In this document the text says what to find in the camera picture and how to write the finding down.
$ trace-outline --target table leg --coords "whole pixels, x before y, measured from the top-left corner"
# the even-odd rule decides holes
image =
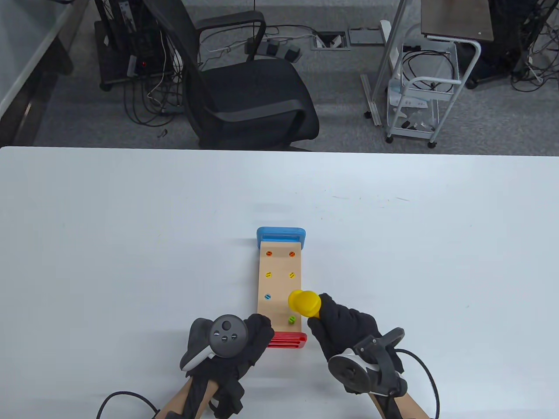
[[[381,89],[381,85],[383,84],[383,80],[386,75],[386,70],[389,65],[390,55],[396,44],[396,37],[398,34],[398,30],[400,28],[400,24],[404,17],[406,7],[409,5],[409,2],[411,2],[411,0],[400,0],[400,4],[398,4],[398,10],[396,11],[396,16],[394,17],[392,30],[390,31],[390,36],[388,38],[384,52],[382,54],[381,65],[379,66],[377,72],[375,87],[372,91],[371,91],[371,85],[369,83],[369,77],[366,74],[361,75],[361,82],[363,83],[363,89],[365,90],[365,96],[367,97],[367,104],[369,106],[369,111],[373,117],[373,121],[376,126],[382,125],[381,117],[377,108],[376,99],[378,96],[378,92]]]

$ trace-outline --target forearm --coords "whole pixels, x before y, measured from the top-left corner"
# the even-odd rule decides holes
[[[382,419],[386,419],[375,395],[369,394],[369,396],[371,397],[371,400],[373,400],[373,403],[381,414]],[[396,405],[400,410],[402,419],[429,419],[429,416],[423,411],[421,407],[419,407],[419,405],[415,402],[415,400],[411,398],[409,394],[405,394],[402,397],[397,397],[394,399],[394,401],[396,402]]]
[[[165,407],[161,409],[161,411],[156,415],[155,419],[165,419],[167,413],[169,412],[175,412],[179,415],[182,415],[184,404],[186,403],[191,384],[192,378],[190,378],[188,382],[183,386],[183,388],[181,388],[178,393],[175,394],[175,396],[169,401],[169,403],[167,403]],[[198,408],[198,412],[196,413],[196,419],[200,419],[218,388],[219,386],[216,382],[208,382],[206,393],[204,393],[204,398],[202,399],[200,407]]]

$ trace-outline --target gloved hand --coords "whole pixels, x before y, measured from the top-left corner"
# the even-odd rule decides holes
[[[328,294],[321,294],[319,297],[320,319],[311,317],[307,320],[307,324],[319,342],[327,361],[332,356],[355,346],[368,335],[382,336],[378,331],[375,318],[371,315],[336,304]],[[386,350],[396,371],[403,373],[402,361],[396,355],[394,348],[387,347]]]
[[[216,408],[212,407],[218,419],[226,419],[243,408],[240,399],[244,389],[238,380],[256,364],[274,337],[274,329],[268,317],[253,314],[244,322],[248,329],[248,342],[239,355],[233,358],[207,358],[187,372],[192,377],[193,384],[198,379],[205,382],[212,380],[219,385],[219,390],[214,395],[219,404]]]

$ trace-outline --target chair armrest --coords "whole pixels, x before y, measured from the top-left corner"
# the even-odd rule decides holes
[[[246,12],[233,13],[232,15],[224,15],[217,17],[210,17],[196,22],[196,30],[198,33],[207,29],[214,29],[217,27],[243,25],[245,23],[260,23],[266,25],[264,15],[257,10],[249,10]]]
[[[247,57],[247,61],[252,61],[254,60],[256,51],[258,51],[258,47],[260,46],[262,38],[264,38],[264,34],[266,33],[266,21],[264,20],[264,15],[257,10],[233,13],[232,15],[210,17],[196,22],[195,26],[196,31],[198,32],[198,43],[200,43],[200,35],[205,30],[215,29],[218,27],[243,25],[245,23],[260,23],[258,26],[258,33],[254,39],[252,51],[249,50]]]
[[[284,113],[296,112],[293,119],[297,115],[302,114],[302,119],[304,119],[306,112],[302,103],[297,99],[292,99],[289,101],[273,103],[264,106],[258,106],[256,108],[244,109],[242,111],[235,112],[211,112],[217,119],[222,122],[235,123],[235,122],[245,122],[254,121],[262,118],[268,118],[275,115],[282,115]]]

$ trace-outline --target wooden board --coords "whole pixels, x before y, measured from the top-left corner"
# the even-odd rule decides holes
[[[421,32],[477,41],[493,40],[488,0],[421,0]]]
[[[287,304],[296,289],[301,289],[301,243],[261,242],[257,310],[272,321],[276,332],[301,332],[301,315]],[[290,316],[296,318],[293,325]]]

